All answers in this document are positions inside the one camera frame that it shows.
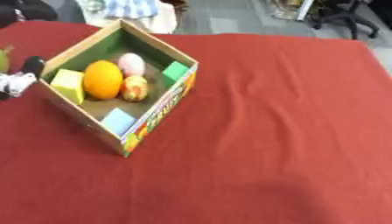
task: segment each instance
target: chair leg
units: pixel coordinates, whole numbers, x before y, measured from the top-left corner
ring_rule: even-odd
[[[357,27],[357,24],[355,23],[355,20],[353,20],[351,18],[346,18],[345,22],[347,23],[347,26],[350,29],[351,39],[357,39],[358,38],[358,27]]]
[[[347,17],[346,13],[339,13],[339,14],[334,14],[334,15],[330,15],[330,16],[321,17],[321,18],[318,18],[318,19],[313,19],[313,22],[314,22],[313,28],[316,29],[316,30],[319,30],[319,29],[321,29],[321,26],[323,24],[326,24],[326,23],[328,23],[330,21],[333,21],[333,20],[344,19],[346,17]]]
[[[369,35],[369,37],[371,39],[375,39],[378,36],[378,32],[379,32],[380,28],[376,24],[374,24],[371,21],[366,20],[363,17],[356,16],[354,19],[355,19],[356,23],[358,23],[360,25],[368,26],[372,30],[372,33],[370,33],[370,35]]]

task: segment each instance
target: red tablecloth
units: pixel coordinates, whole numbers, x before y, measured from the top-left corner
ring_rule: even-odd
[[[95,30],[14,24],[0,46],[16,68]],[[0,102],[1,223],[392,223],[392,84],[362,43],[159,37],[199,76],[130,158],[37,87]]]

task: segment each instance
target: orange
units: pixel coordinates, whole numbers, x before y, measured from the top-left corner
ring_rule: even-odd
[[[115,64],[98,60],[85,71],[83,87],[90,95],[100,100],[115,98],[123,84],[123,74]]]

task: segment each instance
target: floor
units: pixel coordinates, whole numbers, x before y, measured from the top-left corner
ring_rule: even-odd
[[[83,23],[79,6],[70,0],[45,0],[59,13],[64,22]],[[273,34],[297,37],[317,37],[321,39],[347,39],[349,31],[336,24],[325,25],[316,31],[306,22],[273,18],[267,0],[189,0],[190,8],[180,24],[177,34],[217,34],[241,32]],[[366,30],[360,35],[375,57],[392,75],[392,31],[366,6],[358,14],[375,22],[381,27],[378,38],[370,39]]]

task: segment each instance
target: pink ball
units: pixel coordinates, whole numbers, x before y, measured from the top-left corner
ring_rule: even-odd
[[[145,72],[145,62],[137,54],[128,52],[125,53],[118,60],[118,67],[122,70],[125,77],[131,75],[144,75]]]

